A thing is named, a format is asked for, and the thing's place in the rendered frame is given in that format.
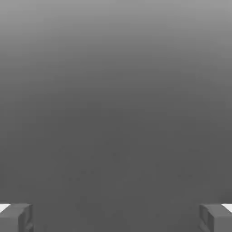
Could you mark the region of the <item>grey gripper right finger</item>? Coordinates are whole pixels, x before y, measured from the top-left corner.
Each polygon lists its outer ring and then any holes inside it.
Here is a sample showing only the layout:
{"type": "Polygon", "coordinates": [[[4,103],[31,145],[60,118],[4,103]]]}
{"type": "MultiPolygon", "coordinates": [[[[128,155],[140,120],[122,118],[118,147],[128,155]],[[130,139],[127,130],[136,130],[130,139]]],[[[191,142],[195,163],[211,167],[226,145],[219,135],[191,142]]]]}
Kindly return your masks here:
{"type": "Polygon", "coordinates": [[[232,203],[200,204],[199,228],[202,232],[232,232],[232,203]]]}

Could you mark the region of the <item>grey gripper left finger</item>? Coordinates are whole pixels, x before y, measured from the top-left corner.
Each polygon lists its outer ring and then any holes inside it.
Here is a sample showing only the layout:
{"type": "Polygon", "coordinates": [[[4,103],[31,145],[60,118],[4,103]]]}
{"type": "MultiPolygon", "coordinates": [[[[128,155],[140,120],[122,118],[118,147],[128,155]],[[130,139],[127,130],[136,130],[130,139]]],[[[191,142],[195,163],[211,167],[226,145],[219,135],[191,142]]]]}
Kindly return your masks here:
{"type": "Polygon", "coordinates": [[[34,232],[33,205],[0,203],[0,232],[34,232]]]}

